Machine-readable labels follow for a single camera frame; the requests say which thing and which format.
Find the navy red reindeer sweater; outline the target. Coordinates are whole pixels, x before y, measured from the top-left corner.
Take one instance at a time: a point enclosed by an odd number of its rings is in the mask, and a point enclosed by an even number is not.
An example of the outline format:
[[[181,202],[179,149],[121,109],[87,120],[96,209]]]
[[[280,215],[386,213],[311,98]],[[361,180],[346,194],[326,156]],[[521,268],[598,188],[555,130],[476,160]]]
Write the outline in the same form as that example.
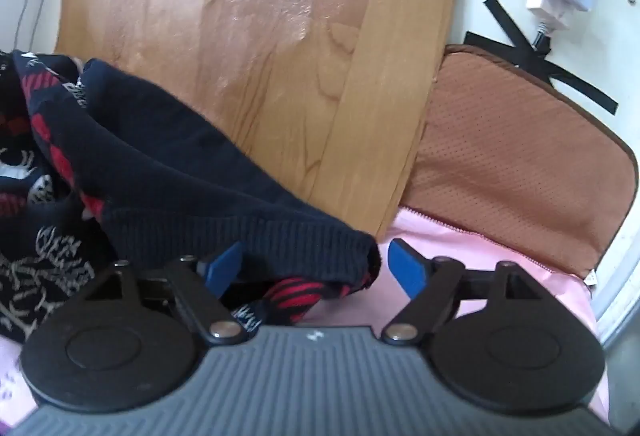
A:
[[[119,260],[137,271],[239,245],[222,294],[290,325],[369,288],[374,238],[299,200],[197,112],[92,59],[1,57],[1,333],[24,342]]]

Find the brown mesh cushion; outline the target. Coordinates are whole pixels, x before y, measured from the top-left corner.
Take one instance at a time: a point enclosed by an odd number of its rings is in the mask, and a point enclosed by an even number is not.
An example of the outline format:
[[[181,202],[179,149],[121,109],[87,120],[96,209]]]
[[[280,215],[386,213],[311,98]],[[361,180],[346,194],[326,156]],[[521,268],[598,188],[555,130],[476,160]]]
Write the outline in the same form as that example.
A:
[[[632,150],[531,74],[447,48],[401,204],[586,277],[639,187]]]

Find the black tape cross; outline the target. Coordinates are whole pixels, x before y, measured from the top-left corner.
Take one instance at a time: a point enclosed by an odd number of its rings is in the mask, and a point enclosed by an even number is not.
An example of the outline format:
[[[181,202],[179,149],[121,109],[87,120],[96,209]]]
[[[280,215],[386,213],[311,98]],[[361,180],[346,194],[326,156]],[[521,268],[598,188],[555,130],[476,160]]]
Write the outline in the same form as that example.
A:
[[[549,62],[547,56],[551,53],[551,37],[548,33],[538,30],[534,42],[530,43],[498,0],[486,0],[484,5],[509,39],[510,44],[504,44],[468,31],[464,37],[465,45],[475,46],[499,57],[544,83],[551,84],[552,80],[560,81],[587,97],[588,100],[597,104],[610,115],[616,114],[618,109],[616,100],[591,83],[577,77],[576,74]]]

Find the wooden headboard panel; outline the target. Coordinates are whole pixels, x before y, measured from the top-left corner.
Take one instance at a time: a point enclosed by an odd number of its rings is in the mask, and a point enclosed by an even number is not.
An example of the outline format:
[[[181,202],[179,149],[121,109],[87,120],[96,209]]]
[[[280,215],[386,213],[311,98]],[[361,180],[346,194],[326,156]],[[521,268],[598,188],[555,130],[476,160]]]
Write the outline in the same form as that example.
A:
[[[296,196],[379,236],[453,12],[454,0],[62,0],[56,48],[155,82]]]

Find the pink printed bed sheet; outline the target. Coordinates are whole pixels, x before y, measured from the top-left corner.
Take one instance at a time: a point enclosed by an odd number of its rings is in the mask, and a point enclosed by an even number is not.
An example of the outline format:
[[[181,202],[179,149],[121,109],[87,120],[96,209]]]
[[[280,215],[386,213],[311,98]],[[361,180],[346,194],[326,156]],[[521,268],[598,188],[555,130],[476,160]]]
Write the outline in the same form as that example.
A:
[[[588,328],[518,264],[470,271],[395,239],[408,305],[365,327],[248,332],[183,256],[115,263],[25,344],[19,435],[607,435]]]

